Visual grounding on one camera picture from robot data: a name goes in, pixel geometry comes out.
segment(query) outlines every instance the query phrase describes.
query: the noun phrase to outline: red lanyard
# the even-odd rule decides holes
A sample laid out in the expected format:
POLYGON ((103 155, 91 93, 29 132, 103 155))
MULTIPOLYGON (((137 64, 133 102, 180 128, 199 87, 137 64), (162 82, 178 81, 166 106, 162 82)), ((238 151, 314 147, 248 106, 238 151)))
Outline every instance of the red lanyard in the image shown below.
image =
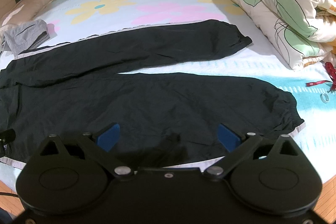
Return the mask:
POLYGON ((330 88, 330 91, 336 90, 336 70, 334 69, 334 66, 330 62, 326 62, 325 63, 325 70, 327 71, 330 78, 332 79, 332 82, 328 81, 328 80, 317 81, 317 82, 309 82, 309 83, 306 83, 306 86, 319 85, 319 84, 329 82, 329 83, 333 83, 331 88, 330 88))

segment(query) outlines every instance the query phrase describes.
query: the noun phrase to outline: mattress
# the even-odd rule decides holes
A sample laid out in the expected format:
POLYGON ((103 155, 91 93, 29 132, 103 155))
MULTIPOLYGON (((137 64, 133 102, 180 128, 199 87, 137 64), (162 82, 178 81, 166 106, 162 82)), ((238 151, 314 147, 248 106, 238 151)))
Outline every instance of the mattress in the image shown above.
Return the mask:
MULTIPOLYGON (((214 61, 146 68, 127 73, 184 72, 198 75, 229 75, 255 77, 291 92, 297 100, 297 110, 305 124, 292 136, 319 173, 323 182, 336 174, 336 133, 332 119, 336 114, 336 96, 323 103, 320 94, 328 92, 328 83, 307 88, 305 83, 329 80, 322 63, 292 71, 268 39, 241 8, 230 0, 55 0, 42 10, 36 19, 47 22, 51 39, 40 47, 61 47, 64 42, 80 43, 80 39, 126 28, 147 25, 178 24, 217 19, 237 25, 253 44, 236 54, 214 61)), ((0 69, 6 68, 13 55, 4 52, 0 69)), ((189 164, 203 170, 216 160, 189 164)), ((12 164, 23 167, 23 164, 12 164)), ((20 170, 0 164, 0 180, 15 190, 20 170)))

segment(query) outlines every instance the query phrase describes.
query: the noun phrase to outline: screw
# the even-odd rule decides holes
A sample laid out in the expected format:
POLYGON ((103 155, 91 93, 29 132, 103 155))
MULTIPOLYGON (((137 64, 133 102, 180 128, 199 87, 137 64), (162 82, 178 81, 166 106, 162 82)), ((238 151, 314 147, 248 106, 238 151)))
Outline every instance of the screw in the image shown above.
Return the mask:
POLYGON ((218 176, 218 175, 220 175, 221 173, 223 173, 224 170, 223 170, 222 167, 214 165, 214 166, 210 166, 210 167, 207 169, 207 172, 208 172, 209 174, 211 174, 211 175, 216 175, 216 176, 218 176))
POLYGON ((131 173, 131 171, 132 170, 130 169, 130 167, 127 166, 118 166, 114 169, 114 172, 120 176, 128 175, 129 173, 131 173))
POLYGON ((302 222, 302 224, 314 224, 314 222, 311 219, 306 219, 305 221, 302 222))
POLYGON ((174 174, 172 174, 172 173, 166 173, 165 174, 165 177, 168 178, 168 179, 171 179, 173 176, 174 176, 174 174))
POLYGON ((36 222, 32 220, 31 218, 28 218, 26 219, 25 224, 36 224, 36 222))

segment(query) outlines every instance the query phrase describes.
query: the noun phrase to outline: pink flower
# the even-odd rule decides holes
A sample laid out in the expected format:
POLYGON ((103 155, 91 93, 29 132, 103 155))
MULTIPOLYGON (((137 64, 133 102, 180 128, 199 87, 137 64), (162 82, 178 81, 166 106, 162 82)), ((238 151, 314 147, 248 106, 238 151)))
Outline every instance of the pink flower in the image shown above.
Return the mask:
POLYGON ((157 5, 141 5, 137 9, 149 14, 140 16, 132 21, 135 25, 159 23, 163 20, 172 22, 188 22, 195 20, 217 19, 224 20, 220 13, 204 12, 205 7, 197 5, 182 6, 176 3, 158 3, 157 5))
POLYGON ((59 22, 60 22, 60 20, 57 19, 57 20, 50 21, 47 24, 47 31, 48 31, 49 35, 54 34, 54 33, 58 32, 60 30, 60 27, 56 26, 59 22))

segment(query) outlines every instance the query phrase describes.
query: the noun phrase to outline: pillow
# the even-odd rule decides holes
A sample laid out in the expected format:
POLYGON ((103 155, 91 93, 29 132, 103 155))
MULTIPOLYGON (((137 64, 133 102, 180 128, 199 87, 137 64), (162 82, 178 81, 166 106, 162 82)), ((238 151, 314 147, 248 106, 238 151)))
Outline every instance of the pillow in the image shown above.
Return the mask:
POLYGON ((309 41, 302 37, 277 14, 268 9, 261 0, 232 1, 251 17, 292 70, 301 70, 321 60, 330 61, 335 66, 331 45, 309 41))
POLYGON ((28 22, 51 1, 53 0, 21 0, 1 18, 0 26, 28 22))

